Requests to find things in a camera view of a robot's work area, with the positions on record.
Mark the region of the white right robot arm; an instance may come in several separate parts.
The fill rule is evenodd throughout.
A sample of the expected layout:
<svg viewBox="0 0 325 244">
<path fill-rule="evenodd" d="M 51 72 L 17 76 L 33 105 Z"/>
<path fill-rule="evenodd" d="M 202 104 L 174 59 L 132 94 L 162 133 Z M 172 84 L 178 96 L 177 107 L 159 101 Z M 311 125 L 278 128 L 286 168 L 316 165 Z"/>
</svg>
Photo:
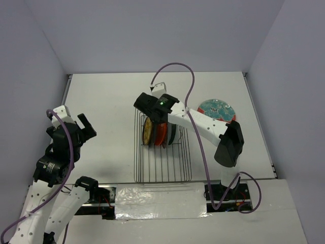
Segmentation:
<svg viewBox="0 0 325 244">
<path fill-rule="evenodd" d="M 236 121 L 230 123 L 210 118 L 186 107 L 177 98 L 163 94 L 160 98 L 141 93 L 134 107 L 157 124 L 169 122 L 192 130 L 199 138 L 205 138 L 216 146 L 214 160 L 221 165 L 221 193 L 226 199 L 237 195 L 239 169 L 237 159 L 242 153 L 244 138 L 241 126 Z"/>
</svg>

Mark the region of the red teal patterned plate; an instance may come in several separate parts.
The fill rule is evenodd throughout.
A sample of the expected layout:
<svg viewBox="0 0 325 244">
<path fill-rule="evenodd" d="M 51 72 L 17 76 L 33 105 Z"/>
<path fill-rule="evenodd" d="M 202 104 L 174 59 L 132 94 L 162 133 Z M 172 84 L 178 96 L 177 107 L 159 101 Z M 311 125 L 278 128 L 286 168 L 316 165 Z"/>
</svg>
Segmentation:
<svg viewBox="0 0 325 244">
<path fill-rule="evenodd" d="M 230 123 L 236 120 L 236 113 L 232 106 L 219 99 L 208 99 L 203 101 L 197 111 L 216 120 Z"/>
</svg>

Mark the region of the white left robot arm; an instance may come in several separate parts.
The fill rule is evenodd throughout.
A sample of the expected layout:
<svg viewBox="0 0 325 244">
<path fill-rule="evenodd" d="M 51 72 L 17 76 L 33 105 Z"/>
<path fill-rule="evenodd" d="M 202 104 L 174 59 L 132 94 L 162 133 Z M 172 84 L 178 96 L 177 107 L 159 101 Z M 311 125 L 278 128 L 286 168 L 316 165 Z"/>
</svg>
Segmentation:
<svg viewBox="0 0 325 244">
<path fill-rule="evenodd" d="M 86 202 L 97 201 L 100 195 L 98 181 L 82 176 L 63 203 L 53 209 L 75 162 L 80 159 L 82 145 L 95 137 L 96 131 L 84 114 L 78 115 L 84 125 L 80 128 L 66 106 L 48 109 L 46 114 L 52 123 L 46 130 L 52 142 L 36 163 L 24 214 L 9 226 L 16 227 L 10 243 L 56 243 L 78 209 Z"/>
</svg>

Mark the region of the grey plate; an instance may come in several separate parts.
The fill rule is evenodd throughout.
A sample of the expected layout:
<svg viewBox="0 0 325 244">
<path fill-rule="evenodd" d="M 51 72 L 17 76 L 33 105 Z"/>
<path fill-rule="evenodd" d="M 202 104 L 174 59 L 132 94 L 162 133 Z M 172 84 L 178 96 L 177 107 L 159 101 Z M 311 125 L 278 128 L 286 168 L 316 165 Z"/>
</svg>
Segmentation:
<svg viewBox="0 0 325 244">
<path fill-rule="evenodd" d="M 154 144 L 155 144 L 156 131 L 157 131 L 157 124 L 156 123 L 152 123 L 151 137 L 150 137 L 150 142 L 148 143 L 148 146 L 149 147 L 153 147 Z"/>
</svg>

